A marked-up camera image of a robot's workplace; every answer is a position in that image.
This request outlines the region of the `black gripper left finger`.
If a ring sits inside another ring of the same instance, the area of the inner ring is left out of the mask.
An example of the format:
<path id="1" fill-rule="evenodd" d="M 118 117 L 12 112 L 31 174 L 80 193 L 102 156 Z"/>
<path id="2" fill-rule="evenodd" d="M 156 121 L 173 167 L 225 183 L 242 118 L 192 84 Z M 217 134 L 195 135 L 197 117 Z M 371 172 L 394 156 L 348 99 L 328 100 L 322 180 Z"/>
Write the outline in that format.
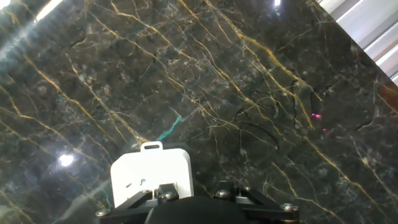
<path id="1" fill-rule="evenodd" d="M 163 184 L 155 190 L 141 190 L 114 209 L 95 213 L 95 224 L 145 223 L 149 212 L 157 205 L 179 199 L 174 184 Z"/>

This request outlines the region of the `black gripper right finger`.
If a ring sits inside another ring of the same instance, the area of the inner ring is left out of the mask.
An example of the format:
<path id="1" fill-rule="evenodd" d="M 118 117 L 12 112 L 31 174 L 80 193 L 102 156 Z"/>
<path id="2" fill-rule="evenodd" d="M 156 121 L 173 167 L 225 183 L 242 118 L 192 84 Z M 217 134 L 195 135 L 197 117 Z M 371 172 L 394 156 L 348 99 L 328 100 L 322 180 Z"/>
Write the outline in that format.
<path id="1" fill-rule="evenodd" d="M 236 187 L 232 182 L 220 181 L 213 191 L 213 198 L 233 202 L 252 223 L 300 223 L 298 206 L 278 204 L 248 185 Z"/>

